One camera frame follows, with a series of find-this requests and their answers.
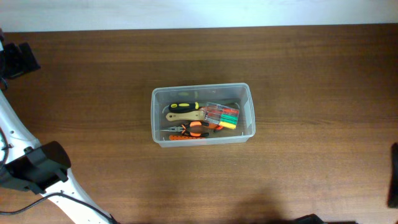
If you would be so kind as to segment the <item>orange black long-nose pliers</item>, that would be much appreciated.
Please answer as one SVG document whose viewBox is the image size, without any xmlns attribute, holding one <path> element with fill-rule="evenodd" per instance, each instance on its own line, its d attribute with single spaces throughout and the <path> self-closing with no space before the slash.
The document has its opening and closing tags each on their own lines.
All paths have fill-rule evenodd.
<svg viewBox="0 0 398 224">
<path fill-rule="evenodd" d="M 209 132 L 204 132 L 204 130 L 208 127 L 209 124 L 205 121 L 189 121 L 179 126 L 164 128 L 162 131 L 180 133 L 182 136 L 187 137 L 205 138 L 210 135 Z"/>
</svg>

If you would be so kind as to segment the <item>orange scraper wooden handle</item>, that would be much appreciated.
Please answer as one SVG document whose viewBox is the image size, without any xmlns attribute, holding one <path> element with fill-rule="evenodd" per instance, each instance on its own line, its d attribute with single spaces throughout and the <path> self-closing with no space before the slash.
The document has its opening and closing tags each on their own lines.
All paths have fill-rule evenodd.
<svg viewBox="0 0 398 224">
<path fill-rule="evenodd" d="M 203 121 L 205 119 L 205 110 L 195 109 L 171 109 L 166 115 L 167 121 Z"/>
</svg>

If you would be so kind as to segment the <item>small orange handled pliers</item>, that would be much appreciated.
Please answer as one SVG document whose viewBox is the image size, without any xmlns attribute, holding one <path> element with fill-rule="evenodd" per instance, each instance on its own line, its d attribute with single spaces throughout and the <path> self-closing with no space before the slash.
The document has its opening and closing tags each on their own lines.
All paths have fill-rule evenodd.
<svg viewBox="0 0 398 224">
<path fill-rule="evenodd" d="M 212 129 L 214 133 L 217 133 L 218 131 L 221 131 L 223 129 L 222 126 L 214 123 L 210 123 L 208 126 L 209 129 Z"/>
</svg>

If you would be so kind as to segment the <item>pack of coloured bits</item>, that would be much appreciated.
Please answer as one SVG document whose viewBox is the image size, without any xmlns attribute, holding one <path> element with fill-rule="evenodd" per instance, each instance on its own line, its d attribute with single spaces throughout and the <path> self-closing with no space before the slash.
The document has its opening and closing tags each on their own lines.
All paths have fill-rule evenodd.
<svg viewBox="0 0 398 224">
<path fill-rule="evenodd" d="M 239 119 L 239 109 L 229 106 L 207 103 L 205 106 L 205 121 L 228 129 L 236 129 Z"/>
</svg>

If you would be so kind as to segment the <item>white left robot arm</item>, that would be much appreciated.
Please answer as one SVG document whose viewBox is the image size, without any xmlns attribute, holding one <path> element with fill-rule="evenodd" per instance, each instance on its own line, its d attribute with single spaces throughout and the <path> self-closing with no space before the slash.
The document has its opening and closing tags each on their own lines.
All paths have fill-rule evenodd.
<svg viewBox="0 0 398 224">
<path fill-rule="evenodd" d="M 50 200 L 74 223 L 116 223 L 76 181 L 70 158 L 61 144 L 57 141 L 41 144 L 22 124 L 4 95 L 1 96 L 1 187 L 41 195 L 12 215 Z"/>
</svg>

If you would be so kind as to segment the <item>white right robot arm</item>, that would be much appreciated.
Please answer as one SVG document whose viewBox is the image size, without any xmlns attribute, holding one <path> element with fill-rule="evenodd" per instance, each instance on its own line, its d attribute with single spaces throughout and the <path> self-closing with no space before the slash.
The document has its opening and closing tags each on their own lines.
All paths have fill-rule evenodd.
<svg viewBox="0 0 398 224">
<path fill-rule="evenodd" d="M 387 198 L 387 206 L 397 209 L 397 143 L 391 146 L 392 175 Z M 328 224 L 315 214 L 306 215 L 294 220 L 297 224 Z"/>
</svg>

